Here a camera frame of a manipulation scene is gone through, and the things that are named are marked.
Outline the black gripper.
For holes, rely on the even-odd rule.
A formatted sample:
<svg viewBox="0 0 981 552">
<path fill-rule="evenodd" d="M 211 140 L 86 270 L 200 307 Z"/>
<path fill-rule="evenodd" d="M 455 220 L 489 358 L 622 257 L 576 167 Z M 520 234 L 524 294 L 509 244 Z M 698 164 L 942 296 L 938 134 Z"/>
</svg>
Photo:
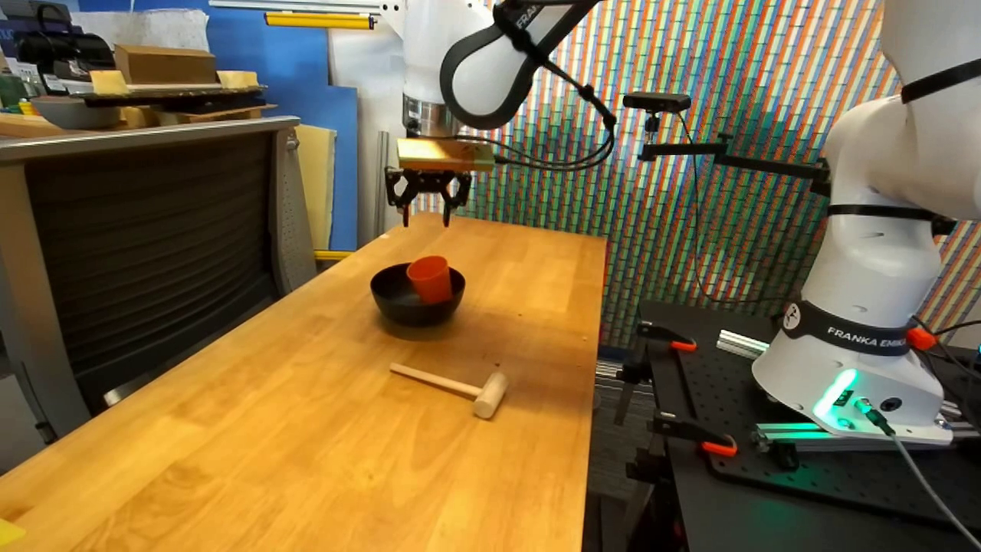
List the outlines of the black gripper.
<svg viewBox="0 0 981 552">
<path fill-rule="evenodd" d="M 410 223 L 410 202 L 422 192 L 435 192 L 440 207 L 440 223 L 454 223 L 454 207 L 470 202 L 470 174 L 455 170 L 419 170 L 419 167 L 387 167 L 387 202 L 400 212 L 400 226 Z"/>
</svg>

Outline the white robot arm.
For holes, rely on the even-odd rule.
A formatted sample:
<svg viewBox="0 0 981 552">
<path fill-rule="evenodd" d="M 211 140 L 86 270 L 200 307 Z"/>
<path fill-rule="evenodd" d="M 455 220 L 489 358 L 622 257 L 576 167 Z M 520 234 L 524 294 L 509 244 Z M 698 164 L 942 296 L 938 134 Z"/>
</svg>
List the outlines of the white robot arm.
<svg viewBox="0 0 981 552">
<path fill-rule="evenodd" d="M 596 0 L 400 0 L 405 134 L 389 202 L 492 167 L 548 53 Z M 938 281 L 931 220 L 981 217 L 981 0 L 882 0 L 880 47 L 900 87 L 828 134 L 824 240 L 753 383 L 830 436 L 946 443 L 945 385 L 907 338 Z"/>
</svg>

